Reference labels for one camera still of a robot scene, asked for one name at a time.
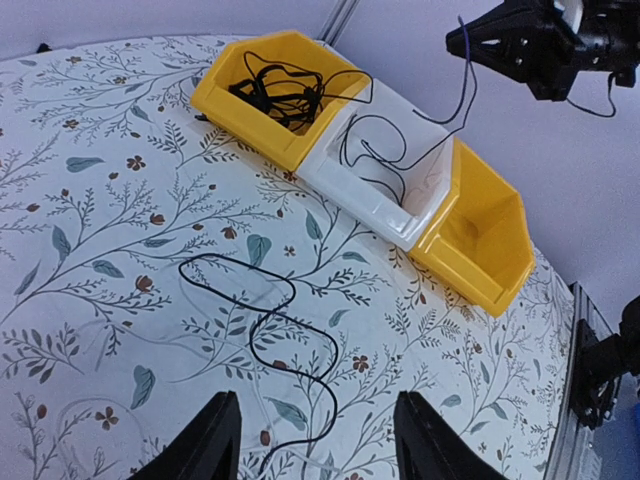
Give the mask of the far yellow bin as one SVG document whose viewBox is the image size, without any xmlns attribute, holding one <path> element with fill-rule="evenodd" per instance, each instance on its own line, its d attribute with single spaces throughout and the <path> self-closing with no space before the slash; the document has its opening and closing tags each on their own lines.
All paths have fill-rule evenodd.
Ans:
<svg viewBox="0 0 640 480">
<path fill-rule="evenodd" d="M 372 100 L 373 78 L 297 31 L 227 45 L 191 105 L 279 168 L 295 171 L 351 101 Z"/>
</svg>

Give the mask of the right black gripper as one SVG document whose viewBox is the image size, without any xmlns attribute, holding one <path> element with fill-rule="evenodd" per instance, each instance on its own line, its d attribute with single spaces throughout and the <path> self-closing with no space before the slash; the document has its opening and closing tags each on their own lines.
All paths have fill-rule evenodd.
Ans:
<svg viewBox="0 0 640 480">
<path fill-rule="evenodd" d="M 608 85 L 632 88 L 639 67 L 637 1 L 555 1 L 543 28 L 533 35 L 531 64 L 527 47 L 471 47 L 502 40 L 508 33 L 535 25 L 536 1 L 503 1 L 479 18 L 446 34 L 447 51 L 487 67 L 517 83 L 532 82 L 539 100 L 565 101 L 581 71 L 606 72 Z"/>
</svg>

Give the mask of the right aluminium frame post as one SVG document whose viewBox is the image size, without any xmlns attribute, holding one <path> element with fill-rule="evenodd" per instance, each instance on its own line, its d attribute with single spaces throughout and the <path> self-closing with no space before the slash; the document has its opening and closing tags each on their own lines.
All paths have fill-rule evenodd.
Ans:
<svg viewBox="0 0 640 480">
<path fill-rule="evenodd" d="M 316 39 L 327 45 L 335 46 L 348 26 L 359 3 L 359 0 L 336 1 Z"/>
</svg>

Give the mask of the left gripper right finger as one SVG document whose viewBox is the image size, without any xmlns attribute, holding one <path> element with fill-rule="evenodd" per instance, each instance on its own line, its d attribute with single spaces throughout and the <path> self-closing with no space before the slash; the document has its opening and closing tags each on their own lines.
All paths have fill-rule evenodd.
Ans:
<svg viewBox="0 0 640 480">
<path fill-rule="evenodd" d="M 504 479 L 419 392 L 399 393 L 393 421 L 400 479 Z"/>
</svg>

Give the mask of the aluminium front rail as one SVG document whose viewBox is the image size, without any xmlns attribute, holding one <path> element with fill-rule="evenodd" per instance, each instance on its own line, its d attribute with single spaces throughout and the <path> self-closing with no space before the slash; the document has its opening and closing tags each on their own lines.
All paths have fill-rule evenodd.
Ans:
<svg viewBox="0 0 640 480">
<path fill-rule="evenodd" d="M 618 335 L 580 283 L 573 283 L 570 291 L 574 313 L 567 376 L 544 480 L 600 477 L 595 432 L 613 416 L 620 385 Z"/>
</svg>

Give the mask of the floral table mat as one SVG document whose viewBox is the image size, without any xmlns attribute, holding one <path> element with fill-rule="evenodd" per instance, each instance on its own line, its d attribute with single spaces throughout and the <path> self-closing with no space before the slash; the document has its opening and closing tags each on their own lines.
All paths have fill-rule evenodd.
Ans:
<svg viewBox="0 0 640 480">
<path fill-rule="evenodd" d="M 219 391 L 243 479 L 394 479 L 416 390 L 510 479 L 546 471 L 573 298 L 492 318 L 199 120 L 223 36 L 1 66 L 1 475 L 125 479 Z"/>
</svg>

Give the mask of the white translucent bin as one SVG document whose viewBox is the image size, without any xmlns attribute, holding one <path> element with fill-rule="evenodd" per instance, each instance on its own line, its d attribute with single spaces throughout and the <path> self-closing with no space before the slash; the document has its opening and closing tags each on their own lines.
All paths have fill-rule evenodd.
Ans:
<svg viewBox="0 0 640 480">
<path fill-rule="evenodd" d="M 408 252 L 450 192 L 453 139 L 384 83 L 371 92 L 336 115 L 296 174 Z"/>
</svg>

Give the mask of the near yellow bin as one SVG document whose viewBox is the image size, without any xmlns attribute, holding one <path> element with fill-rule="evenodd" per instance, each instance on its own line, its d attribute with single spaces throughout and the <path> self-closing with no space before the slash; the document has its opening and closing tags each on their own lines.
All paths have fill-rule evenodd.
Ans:
<svg viewBox="0 0 640 480">
<path fill-rule="evenodd" d="M 408 255 L 494 318 L 535 268 L 519 192 L 458 138 L 450 192 Z"/>
</svg>

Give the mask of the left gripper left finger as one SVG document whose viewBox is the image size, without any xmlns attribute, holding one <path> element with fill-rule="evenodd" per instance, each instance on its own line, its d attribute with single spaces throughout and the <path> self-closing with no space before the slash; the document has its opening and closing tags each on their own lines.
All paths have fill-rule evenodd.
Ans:
<svg viewBox="0 0 640 480">
<path fill-rule="evenodd" d="M 242 417 L 235 392 L 218 392 L 132 480 L 227 480 L 239 469 Z"/>
</svg>

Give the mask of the yellow bin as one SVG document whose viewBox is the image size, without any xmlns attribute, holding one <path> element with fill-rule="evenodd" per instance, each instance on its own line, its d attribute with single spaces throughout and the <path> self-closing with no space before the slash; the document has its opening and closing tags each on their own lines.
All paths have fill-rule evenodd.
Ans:
<svg viewBox="0 0 640 480">
<path fill-rule="evenodd" d="M 351 101 L 372 100 L 373 78 L 297 31 L 227 45 L 191 105 L 279 168 L 295 171 Z"/>
<path fill-rule="evenodd" d="M 519 192 L 458 138 L 450 192 L 408 255 L 494 318 L 535 268 Z"/>
</svg>

